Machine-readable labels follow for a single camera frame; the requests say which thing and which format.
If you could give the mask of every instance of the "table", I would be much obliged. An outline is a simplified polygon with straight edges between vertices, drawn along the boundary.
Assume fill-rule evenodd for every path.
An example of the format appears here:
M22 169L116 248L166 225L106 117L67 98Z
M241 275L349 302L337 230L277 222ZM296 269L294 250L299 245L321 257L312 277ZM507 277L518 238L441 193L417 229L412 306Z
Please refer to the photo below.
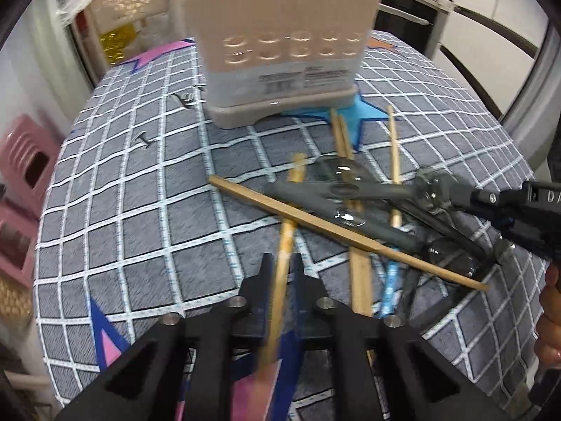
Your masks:
M396 110L403 180L419 166L449 168L479 187L519 187L532 175L497 121L424 56L388 33L376 38L396 52L367 50L356 78L363 97ZM204 82L196 47L176 50L133 72L112 68L64 142L40 221L34 298L44 359L61 403L99 372L91 300L115 330L133 342L165 312L206 311L234 295L255 274L262 253L276 252L277 218L207 184L216 173L250 188L282 178L294 152L334 151L321 120L273 117L222 130L204 103L180 107L169 97ZM385 122L367 122L357 158L383 181L389 175ZM145 148L136 135L146 132ZM464 215L463 227L489 246L497 232ZM346 248L301 229L297 248L330 296L349 302ZM374 264L375 301L383 268ZM506 405L534 358L538 294L545 263L515 248L487 278L425 334L487 394ZM413 314L445 296L423 279ZM332 419L325 352L307 353L291 407L292 419Z

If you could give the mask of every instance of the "hand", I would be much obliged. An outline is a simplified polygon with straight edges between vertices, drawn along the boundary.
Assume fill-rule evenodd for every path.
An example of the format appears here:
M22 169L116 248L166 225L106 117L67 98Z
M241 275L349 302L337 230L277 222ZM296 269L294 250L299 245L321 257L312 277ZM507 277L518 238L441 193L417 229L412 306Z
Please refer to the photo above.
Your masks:
M559 268L551 263L540 294L543 314L536 325L539 338L534 351L544 367L561 367L561 293L556 286L560 275Z

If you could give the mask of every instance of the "pink chair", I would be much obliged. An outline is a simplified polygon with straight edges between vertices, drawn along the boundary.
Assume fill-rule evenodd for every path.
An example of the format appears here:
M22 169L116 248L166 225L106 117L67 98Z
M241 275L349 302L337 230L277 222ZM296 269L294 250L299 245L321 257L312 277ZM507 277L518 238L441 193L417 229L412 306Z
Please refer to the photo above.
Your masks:
M37 231L37 222L0 201L0 270L27 288L33 285Z
M26 114L16 119L0 143L0 172L4 181L36 218L41 216L59 151L47 130Z

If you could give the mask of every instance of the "beige plastic container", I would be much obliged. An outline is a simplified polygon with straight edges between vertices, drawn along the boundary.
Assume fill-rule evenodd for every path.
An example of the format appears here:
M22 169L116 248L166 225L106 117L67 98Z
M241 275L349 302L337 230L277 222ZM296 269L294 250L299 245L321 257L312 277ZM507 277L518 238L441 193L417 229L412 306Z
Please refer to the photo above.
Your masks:
M281 111L352 105L381 0L186 0L220 128Z

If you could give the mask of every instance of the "pink star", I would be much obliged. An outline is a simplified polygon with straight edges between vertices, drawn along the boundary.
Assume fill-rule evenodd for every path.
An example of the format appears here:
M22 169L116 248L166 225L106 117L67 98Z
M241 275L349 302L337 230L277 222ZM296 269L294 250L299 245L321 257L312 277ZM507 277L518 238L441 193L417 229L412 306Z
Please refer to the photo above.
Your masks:
M161 57L168 52L172 52L174 50L185 49L186 47L194 46L195 43L190 40L183 40L183 41L175 41L169 44L164 44L163 46L158 46L153 49L150 49L147 52L144 52L140 55L137 55L134 58L129 60L123 61L121 64L125 63L132 63L133 61L136 62L131 74L136 73L141 68L144 68L148 63L152 60L156 60L156 58Z

